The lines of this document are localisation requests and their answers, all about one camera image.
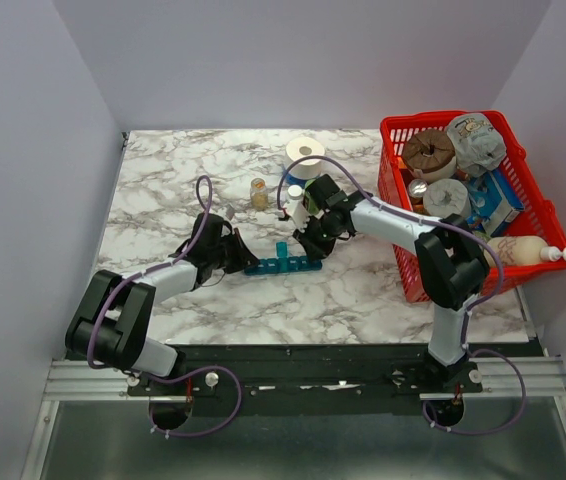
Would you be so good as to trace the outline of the teal weekly pill organizer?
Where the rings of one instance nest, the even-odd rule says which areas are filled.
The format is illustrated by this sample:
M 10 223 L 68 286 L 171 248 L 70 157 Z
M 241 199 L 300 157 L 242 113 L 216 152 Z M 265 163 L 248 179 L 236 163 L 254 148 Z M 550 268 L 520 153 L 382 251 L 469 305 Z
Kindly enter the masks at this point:
M 260 258 L 256 266 L 246 267 L 243 272 L 247 276 L 280 275 L 320 271 L 323 268 L 321 260 L 310 261 L 307 256 L 292 256 L 289 254 L 285 241 L 277 242 L 276 255 L 271 258 Z

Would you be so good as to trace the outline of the green pill bottle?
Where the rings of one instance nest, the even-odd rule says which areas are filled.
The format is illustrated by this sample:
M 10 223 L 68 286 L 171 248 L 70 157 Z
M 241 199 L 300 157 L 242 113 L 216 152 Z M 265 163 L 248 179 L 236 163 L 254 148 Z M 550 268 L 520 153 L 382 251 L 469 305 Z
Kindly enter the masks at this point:
M 309 188 L 311 184 L 314 182 L 314 179 L 310 179 L 305 182 L 304 185 L 304 198 L 303 198 L 303 206 L 307 210 L 310 215 L 317 215 L 320 211 L 319 207 L 316 205 Z

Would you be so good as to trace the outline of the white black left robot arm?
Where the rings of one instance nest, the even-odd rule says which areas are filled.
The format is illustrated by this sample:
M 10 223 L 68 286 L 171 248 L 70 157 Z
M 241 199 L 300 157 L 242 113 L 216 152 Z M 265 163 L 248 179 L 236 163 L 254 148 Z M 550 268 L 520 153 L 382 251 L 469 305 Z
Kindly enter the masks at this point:
M 130 275 L 95 273 L 67 328 L 65 347 L 94 367 L 150 374 L 164 395 L 185 380 L 173 347 L 147 336 L 155 305 L 203 286 L 212 273 L 241 272 L 259 263 L 229 221 L 215 214 L 197 216 L 192 236 L 164 262 Z

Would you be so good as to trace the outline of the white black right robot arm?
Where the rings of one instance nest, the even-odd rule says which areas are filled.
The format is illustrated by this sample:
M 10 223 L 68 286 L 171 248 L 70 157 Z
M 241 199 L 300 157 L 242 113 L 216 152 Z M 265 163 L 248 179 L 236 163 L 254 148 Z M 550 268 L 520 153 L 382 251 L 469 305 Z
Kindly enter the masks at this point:
M 346 194 L 327 174 L 308 190 L 290 186 L 281 210 L 294 223 L 293 237 L 311 262 L 326 259 L 339 240 L 358 234 L 386 240 L 415 256 L 422 287 L 434 303 L 423 379 L 437 392 L 457 383 L 461 365 L 469 359 L 469 313 L 490 272 L 482 245 L 462 217 L 418 215 L 360 190 Z

